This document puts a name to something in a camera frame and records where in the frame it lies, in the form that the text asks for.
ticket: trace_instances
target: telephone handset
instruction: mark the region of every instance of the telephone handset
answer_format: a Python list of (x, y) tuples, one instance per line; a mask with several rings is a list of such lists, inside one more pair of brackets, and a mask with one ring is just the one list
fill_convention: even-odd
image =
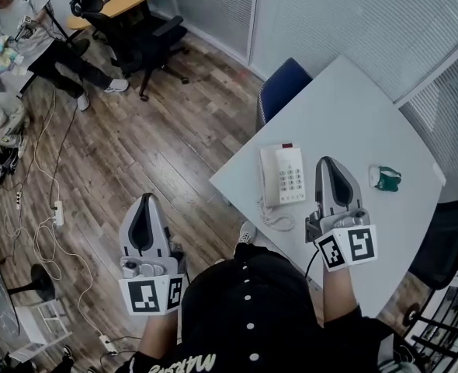
[[(259, 150), (262, 199), (258, 202), (262, 220), (278, 231), (294, 228), (294, 217), (273, 214), (273, 208), (306, 200), (301, 149), (293, 144), (270, 145)], [(287, 220), (286, 226), (276, 225)]]

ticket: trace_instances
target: chair armrest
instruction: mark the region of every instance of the chair armrest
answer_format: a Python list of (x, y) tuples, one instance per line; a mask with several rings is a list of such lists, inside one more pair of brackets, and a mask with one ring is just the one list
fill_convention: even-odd
[(179, 26), (182, 21), (184, 21), (184, 18), (182, 18), (181, 16), (175, 16), (170, 21), (168, 21), (167, 23), (164, 23), (162, 26), (160, 26), (158, 29), (156, 29), (153, 32), (153, 36), (155, 36), (155, 37), (163, 36), (169, 30), (172, 30), (176, 26)]

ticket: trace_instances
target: white table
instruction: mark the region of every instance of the white table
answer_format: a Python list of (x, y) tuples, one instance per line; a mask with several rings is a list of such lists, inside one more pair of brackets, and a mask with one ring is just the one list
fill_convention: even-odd
[[(258, 214), (262, 195), (258, 149), (293, 142), (302, 150), (307, 200), (281, 207), (297, 225), (290, 232), (265, 226)], [(323, 156), (343, 164), (359, 182), (364, 207), (377, 226), (379, 259), (353, 267), (352, 281), (363, 313), (376, 316), (407, 272), (424, 238), (445, 182), (437, 163), (403, 115), (360, 69), (344, 57), (261, 129), (210, 182), (297, 266), (306, 270), (315, 250), (305, 245), (305, 218), (317, 210), (315, 166)], [(397, 193), (369, 187), (371, 165), (401, 172)], [(310, 276), (322, 285), (322, 260)]]

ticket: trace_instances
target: white marker cube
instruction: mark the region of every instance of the white marker cube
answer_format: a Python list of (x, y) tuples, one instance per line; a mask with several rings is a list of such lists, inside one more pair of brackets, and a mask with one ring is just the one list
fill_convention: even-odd
[(120, 279), (119, 285), (130, 315), (165, 315), (181, 305), (184, 274)]
[(315, 241), (328, 271), (377, 260), (375, 225), (334, 228)]

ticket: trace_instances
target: blue chair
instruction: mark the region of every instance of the blue chair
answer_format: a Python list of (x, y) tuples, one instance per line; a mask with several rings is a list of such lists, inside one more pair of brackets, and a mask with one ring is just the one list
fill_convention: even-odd
[(263, 83), (258, 93), (257, 126), (260, 130), (287, 105), (312, 78), (298, 62), (288, 58), (270, 78)]

